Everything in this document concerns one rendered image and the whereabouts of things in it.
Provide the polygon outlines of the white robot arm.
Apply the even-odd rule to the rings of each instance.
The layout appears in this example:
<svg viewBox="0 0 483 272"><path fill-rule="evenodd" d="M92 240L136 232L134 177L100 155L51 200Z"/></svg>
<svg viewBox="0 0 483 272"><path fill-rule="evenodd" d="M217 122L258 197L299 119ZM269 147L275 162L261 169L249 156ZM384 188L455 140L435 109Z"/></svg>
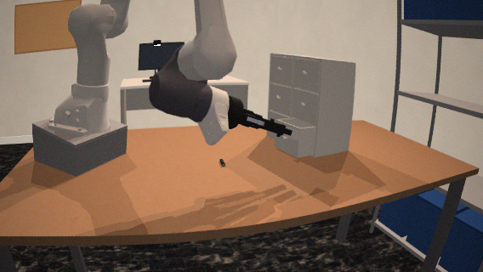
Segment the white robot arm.
<svg viewBox="0 0 483 272"><path fill-rule="evenodd" d="M87 135L110 126L107 100L111 58L105 39L128 27L130 0L101 0L74 8L68 31L77 46L77 82L56 108L48 127ZM223 0L194 0L196 36L177 48L162 70L155 73L149 99L158 110L198 122L208 145L228 132L227 92L207 85L232 72L236 47L228 30Z"/></svg>

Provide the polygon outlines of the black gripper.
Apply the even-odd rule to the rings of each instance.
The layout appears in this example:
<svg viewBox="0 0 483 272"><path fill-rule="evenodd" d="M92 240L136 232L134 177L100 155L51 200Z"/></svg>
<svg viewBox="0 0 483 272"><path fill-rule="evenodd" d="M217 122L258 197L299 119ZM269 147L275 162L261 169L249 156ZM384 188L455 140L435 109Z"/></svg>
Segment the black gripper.
<svg viewBox="0 0 483 272"><path fill-rule="evenodd" d="M229 96L229 95L228 95ZM277 133L277 137L285 136L298 141L301 131L274 122L274 119L266 120L261 115L253 111L245 110L240 99L229 96L228 123L229 129L235 128L238 124L251 128L262 128L264 130ZM246 113L246 114L245 114ZM250 116L250 115L251 116ZM284 131L284 132L283 132Z"/></svg>

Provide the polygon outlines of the grey small chest of drawers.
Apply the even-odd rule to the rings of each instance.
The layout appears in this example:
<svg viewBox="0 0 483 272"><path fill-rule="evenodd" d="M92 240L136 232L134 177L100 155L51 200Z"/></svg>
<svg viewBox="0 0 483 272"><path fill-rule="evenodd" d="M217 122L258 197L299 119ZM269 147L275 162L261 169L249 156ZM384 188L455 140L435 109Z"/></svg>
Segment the grey small chest of drawers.
<svg viewBox="0 0 483 272"><path fill-rule="evenodd" d="M272 56L287 57L288 54L270 54L270 73ZM354 96L355 96L355 64L354 62L346 62L342 60L333 61L332 59L319 59L317 57L305 58L303 55L289 56L293 57L293 79L294 79L294 62L295 59L301 60L319 60L320 61L320 83L319 91L302 88L283 82L269 82L269 101L268 101L268 118L270 111L277 111L290 118L316 125L315 132L315 148L313 157L331 155L349 150L349 141L351 134ZM270 86L271 83L280 83L292 87L291 115L270 108ZM317 123L307 121L305 119L292 116L293 112L293 91L295 88L319 93Z"/></svg>

